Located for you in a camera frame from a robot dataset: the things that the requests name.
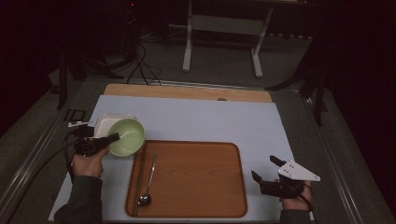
white tabletop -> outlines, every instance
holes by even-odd
[[[231,142],[239,147],[247,193],[247,213],[240,218],[141,218],[125,213],[133,158],[107,155],[102,175],[104,221],[118,222],[264,222],[279,219],[278,198],[261,195],[251,170],[273,181],[277,166],[270,155],[292,160],[288,138],[274,103],[165,99],[102,95],[93,111],[94,123],[104,114],[133,115],[143,124],[148,140]],[[49,215],[65,203],[72,185],[67,176]]]

brown tray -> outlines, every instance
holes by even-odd
[[[155,154],[151,202],[137,206],[138,197],[146,192]],[[238,147],[147,141],[135,155],[125,208],[131,217],[244,216],[248,206]]]

utensil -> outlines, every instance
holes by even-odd
[[[157,154],[154,155],[152,159],[152,166],[151,166],[151,174],[149,175],[149,180],[148,180],[148,188],[146,190],[146,193],[144,193],[142,196],[139,197],[139,201],[137,202],[138,205],[145,205],[148,204],[151,201],[151,195],[149,194],[149,186],[151,184],[152,176],[154,174],[154,169],[155,169],[155,164],[157,163]]]

forearm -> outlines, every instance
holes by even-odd
[[[282,210],[279,224],[311,224],[309,212],[305,210]]]
[[[54,216],[56,223],[102,223],[102,180],[76,176],[70,199]]]

dark background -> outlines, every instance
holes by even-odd
[[[122,1],[114,2],[112,7],[104,7],[104,1],[1,1],[0,136],[51,88],[48,74],[59,66],[62,40],[76,41],[92,57],[120,48],[118,24],[123,22],[124,7]],[[325,48],[326,54],[313,51],[307,60],[315,64],[318,58],[325,57],[328,62],[326,86],[395,215],[396,193],[390,183],[396,154],[396,3],[376,0],[339,5],[349,7],[330,14],[318,8],[280,8],[268,32],[285,38],[313,35],[313,41]],[[88,10],[92,6],[96,6],[96,15],[102,15],[96,18],[101,24],[99,31],[113,29],[107,32],[113,35],[97,38],[98,30],[92,28]],[[151,0],[140,9],[140,18],[166,36],[167,23],[185,23],[186,8],[187,1],[183,0]],[[320,26],[318,19],[324,15],[326,20]]]

